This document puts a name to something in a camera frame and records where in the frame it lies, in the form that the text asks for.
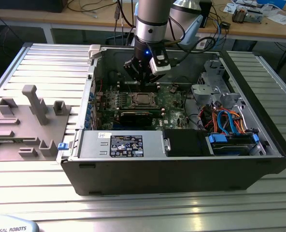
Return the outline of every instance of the sticker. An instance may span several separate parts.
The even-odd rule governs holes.
[[[99,132],[98,133],[98,138],[100,139],[109,139],[111,137],[112,133],[108,132]]]
[[[110,154],[111,154],[111,157],[113,158],[143,157],[144,155],[143,155],[142,136],[141,135],[111,135]]]

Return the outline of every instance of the power supply label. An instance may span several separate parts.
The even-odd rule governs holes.
[[[112,135],[110,146],[110,156],[113,158],[144,156],[141,135]]]

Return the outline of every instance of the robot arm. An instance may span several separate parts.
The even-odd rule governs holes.
[[[173,0],[140,0],[136,24],[134,56],[125,62],[127,73],[144,86],[171,69],[165,50],[165,36]]]

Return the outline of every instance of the desk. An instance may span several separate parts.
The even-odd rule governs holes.
[[[99,4],[95,4],[94,8],[110,4],[111,0],[103,0]],[[261,24],[254,23],[233,23],[231,15],[222,12],[225,4],[229,0],[215,1],[215,8],[220,17],[226,22],[231,23],[228,39],[254,40],[254,41],[270,41],[270,42],[286,42],[286,25],[275,23],[267,18],[263,19]],[[62,13],[48,13],[37,11],[22,11],[22,10],[1,10],[0,17],[9,26],[23,27],[39,27],[42,28],[49,44],[54,43],[52,29],[80,29],[80,30],[102,30],[113,31],[114,29],[114,11],[115,6],[109,6],[97,10],[97,17],[93,18],[81,12],[74,12],[65,8]],[[74,1],[71,7],[79,10],[78,1]],[[124,12],[127,19],[131,19],[130,3],[124,4]],[[116,31],[121,31],[121,20],[117,24]],[[124,23],[124,31],[128,32],[130,28]],[[201,28],[198,36],[210,36],[215,33],[215,27],[211,20],[208,21],[206,28]]]

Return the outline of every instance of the blue clip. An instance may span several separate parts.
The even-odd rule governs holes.
[[[67,143],[59,143],[57,149],[58,149],[58,151],[69,150],[69,144],[67,144]]]
[[[259,143],[260,140],[259,140],[258,135],[253,134],[253,138],[254,138],[254,141],[256,142],[256,144]]]
[[[227,143],[227,138],[224,134],[211,134],[209,136],[210,143]]]

